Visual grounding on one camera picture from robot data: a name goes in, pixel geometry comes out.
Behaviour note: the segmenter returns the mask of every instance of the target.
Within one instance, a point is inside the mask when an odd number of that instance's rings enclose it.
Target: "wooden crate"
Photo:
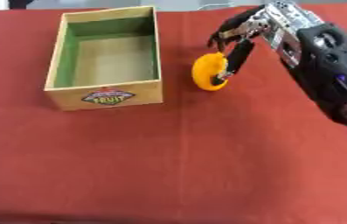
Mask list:
[[[162,102],[154,7],[63,14],[45,91],[63,110]]]

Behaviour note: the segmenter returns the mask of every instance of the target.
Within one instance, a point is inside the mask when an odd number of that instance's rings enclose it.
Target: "box label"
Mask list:
[[[135,96],[135,94],[129,92],[124,92],[117,89],[103,88],[101,90],[92,92],[88,96],[82,98],[82,101],[113,106],[118,103],[124,102],[133,96]]]

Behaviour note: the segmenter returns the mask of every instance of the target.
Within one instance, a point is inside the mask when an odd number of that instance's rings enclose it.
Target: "black robotic glove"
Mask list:
[[[260,5],[256,8],[253,8],[251,10],[247,10],[243,13],[240,13],[239,15],[236,15],[234,17],[231,17],[227,19],[216,32],[214,32],[210,39],[208,40],[207,46],[212,47],[214,42],[217,43],[218,50],[220,52],[223,52],[225,50],[225,46],[227,46],[232,41],[239,41],[241,39],[240,35],[232,36],[229,38],[222,38],[220,33],[222,32],[229,32],[232,30],[237,29],[241,24],[245,23],[252,15],[256,14],[256,12],[264,9],[264,4]]]

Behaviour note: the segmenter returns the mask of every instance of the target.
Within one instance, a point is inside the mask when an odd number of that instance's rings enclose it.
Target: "red tablecloth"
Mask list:
[[[307,8],[347,30],[347,4]],[[223,90],[191,82],[243,10],[159,13],[165,103],[79,112],[42,91],[62,11],[0,11],[0,220],[347,223],[347,128],[264,42]]]

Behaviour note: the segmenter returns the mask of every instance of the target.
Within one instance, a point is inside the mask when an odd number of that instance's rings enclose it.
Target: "metal component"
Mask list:
[[[259,33],[290,67],[295,67],[299,64],[302,54],[300,42],[296,37],[297,31],[323,23],[315,13],[303,10],[296,3],[273,1],[237,29],[220,35],[225,39],[236,35],[249,39]],[[332,43],[335,43],[330,37],[325,36],[314,41],[321,47],[332,46]]]
[[[322,33],[315,37],[313,40],[315,45],[322,49],[334,48],[337,45],[337,41],[328,33]]]

